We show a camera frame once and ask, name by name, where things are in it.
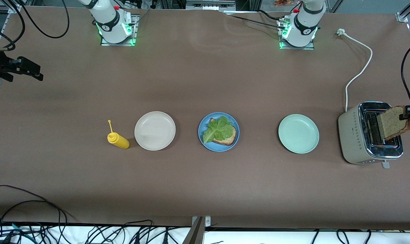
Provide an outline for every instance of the toaster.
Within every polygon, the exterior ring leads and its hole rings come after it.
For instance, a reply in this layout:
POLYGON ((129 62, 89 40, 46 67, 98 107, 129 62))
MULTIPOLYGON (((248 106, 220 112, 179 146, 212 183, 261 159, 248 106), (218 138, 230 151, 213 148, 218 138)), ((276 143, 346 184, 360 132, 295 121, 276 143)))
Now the toaster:
POLYGON ((383 168, 389 168, 388 160, 402 156, 401 136, 390 140, 380 136, 377 114, 389 108, 385 102, 362 102, 339 116, 339 138, 346 161, 357 165, 381 162, 383 168))

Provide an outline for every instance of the mustard bottle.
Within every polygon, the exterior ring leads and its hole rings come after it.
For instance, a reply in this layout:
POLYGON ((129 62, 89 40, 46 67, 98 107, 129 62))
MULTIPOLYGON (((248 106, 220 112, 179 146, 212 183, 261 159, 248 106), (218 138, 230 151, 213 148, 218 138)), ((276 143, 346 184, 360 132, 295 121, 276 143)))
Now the mustard bottle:
POLYGON ((129 141, 127 139, 125 139, 123 136, 121 136, 120 134, 113 132, 112 130, 112 121, 109 121, 109 125, 110 125, 110 131, 112 131, 110 134, 107 135, 107 140, 122 149, 127 149, 129 147, 129 141))

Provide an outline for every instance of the green lettuce leaf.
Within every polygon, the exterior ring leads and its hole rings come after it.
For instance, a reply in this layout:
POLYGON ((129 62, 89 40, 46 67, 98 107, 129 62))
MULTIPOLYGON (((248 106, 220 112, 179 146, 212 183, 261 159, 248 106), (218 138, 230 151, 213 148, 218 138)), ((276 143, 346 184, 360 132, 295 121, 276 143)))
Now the green lettuce leaf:
POLYGON ((208 129, 202 136, 205 143, 212 142, 214 139, 223 141, 232 136, 233 126, 227 117, 222 116, 220 119, 210 121, 208 129))

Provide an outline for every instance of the white cable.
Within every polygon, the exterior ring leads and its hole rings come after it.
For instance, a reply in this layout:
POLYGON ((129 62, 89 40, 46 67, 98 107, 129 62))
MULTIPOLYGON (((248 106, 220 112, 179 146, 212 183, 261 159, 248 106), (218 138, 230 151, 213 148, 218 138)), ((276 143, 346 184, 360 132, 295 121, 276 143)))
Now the white cable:
POLYGON ((337 34, 338 36, 348 37, 349 39, 351 39, 351 40, 357 42, 358 44, 363 45, 364 47, 366 47, 367 49, 369 49, 369 51, 371 52, 371 56, 369 57, 368 62, 366 63, 366 65, 363 67, 363 69, 360 71, 360 73, 358 73, 356 76, 354 76, 354 78, 352 78, 352 79, 348 82, 348 84, 347 84, 346 87, 345 87, 345 112, 346 112, 346 111, 348 111, 348 86, 351 84, 351 82, 352 82, 353 80, 355 80, 357 77, 359 77, 359 76, 363 73, 363 71, 365 71, 366 67, 367 67, 368 64, 371 62, 371 59, 372 59, 372 49, 371 49, 370 47, 366 46, 365 44, 359 42, 358 40, 356 40, 356 39, 354 39, 354 38, 348 36, 348 35, 345 33, 345 30, 344 30, 344 29, 339 29, 339 30, 336 32, 336 34, 337 34))

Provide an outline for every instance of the white plug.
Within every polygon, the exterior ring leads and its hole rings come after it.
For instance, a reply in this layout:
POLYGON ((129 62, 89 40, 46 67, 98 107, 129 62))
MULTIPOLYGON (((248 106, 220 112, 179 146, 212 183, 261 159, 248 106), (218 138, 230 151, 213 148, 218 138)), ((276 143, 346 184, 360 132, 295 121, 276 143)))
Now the white plug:
POLYGON ((339 29, 339 30, 336 32, 336 34, 338 34, 338 36, 341 36, 341 35, 345 35, 345 36, 346 36, 346 33, 345 33, 345 30, 344 30, 344 29, 339 29))

